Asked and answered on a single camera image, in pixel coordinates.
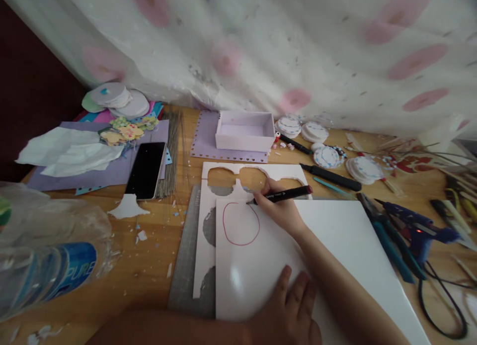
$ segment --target curtain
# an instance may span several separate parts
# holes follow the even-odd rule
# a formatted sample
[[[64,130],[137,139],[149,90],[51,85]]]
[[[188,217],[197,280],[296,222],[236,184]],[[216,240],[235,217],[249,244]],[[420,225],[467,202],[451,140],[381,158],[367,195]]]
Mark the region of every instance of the curtain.
[[[83,83],[412,137],[477,137],[477,0],[6,0]]]

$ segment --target gray cutting mat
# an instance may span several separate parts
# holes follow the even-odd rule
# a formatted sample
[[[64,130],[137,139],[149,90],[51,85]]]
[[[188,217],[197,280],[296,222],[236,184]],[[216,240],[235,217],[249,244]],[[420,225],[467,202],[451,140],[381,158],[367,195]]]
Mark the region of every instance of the gray cutting mat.
[[[227,196],[230,187],[211,187],[216,195]],[[167,309],[189,315],[215,319],[215,267],[212,267],[202,282],[200,298],[193,299],[195,253],[197,248],[197,231],[199,223],[200,185],[194,185],[190,195],[187,216],[184,222],[179,252],[175,261],[174,276],[170,285]],[[202,231],[210,244],[215,246],[216,235],[215,212],[211,212]]]

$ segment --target red outline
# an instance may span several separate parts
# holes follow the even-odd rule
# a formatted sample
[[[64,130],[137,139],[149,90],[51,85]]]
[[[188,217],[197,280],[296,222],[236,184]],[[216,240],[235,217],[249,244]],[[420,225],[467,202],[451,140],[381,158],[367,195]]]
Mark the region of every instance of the red outline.
[[[227,231],[225,230],[225,209],[227,208],[228,205],[232,204],[232,203],[235,203],[235,204],[238,204],[237,202],[229,202],[225,205],[224,207],[224,212],[222,214],[222,224],[224,226],[224,233],[225,233],[225,238],[227,238],[227,241],[229,241],[230,243],[232,243],[234,246],[248,246],[250,243],[252,243],[253,241],[255,241],[255,238],[258,237],[258,234],[260,233],[260,219],[258,218],[258,215],[257,213],[255,212],[255,210],[252,208],[252,206],[248,205],[252,211],[255,213],[255,216],[257,217],[257,221],[258,221],[258,232],[257,232],[257,235],[248,243],[244,244],[244,245],[240,245],[240,244],[237,244],[237,243],[234,243],[232,242],[229,237],[227,237]]]

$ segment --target dark wall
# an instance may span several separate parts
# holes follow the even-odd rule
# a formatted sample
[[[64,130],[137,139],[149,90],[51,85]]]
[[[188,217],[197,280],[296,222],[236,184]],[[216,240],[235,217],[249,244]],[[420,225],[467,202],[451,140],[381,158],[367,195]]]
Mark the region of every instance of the dark wall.
[[[73,120],[86,88],[23,21],[0,0],[0,180],[20,181],[16,164],[28,140]]]

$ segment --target purple foam sheet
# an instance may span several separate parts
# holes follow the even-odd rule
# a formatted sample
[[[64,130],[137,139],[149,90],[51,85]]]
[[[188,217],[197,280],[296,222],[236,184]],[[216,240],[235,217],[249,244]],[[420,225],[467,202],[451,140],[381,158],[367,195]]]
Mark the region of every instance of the purple foam sheet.
[[[268,163],[268,156],[263,152],[217,149],[215,133],[219,124],[219,113],[202,110],[195,127],[194,139],[190,148],[190,157],[213,160],[242,161],[259,164]]]
[[[111,126],[108,123],[70,122],[64,121],[60,125],[68,129],[81,131],[99,131]],[[169,136],[169,120],[161,120],[156,126],[157,131],[145,131],[144,136],[137,140],[137,144],[149,142],[167,142]],[[89,188],[97,186],[112,186],[127,184],[129,173],[136,159],[137,147],[129,149],[124,156],[111,161],[104,171],[88,171],[70,177],[51,177],[42,175],[44,167],[37,167],[28,181],[28,186],[38,191],[53,191],[70,188]],[[164,178],[165,167],[162,168],[160,178]]]

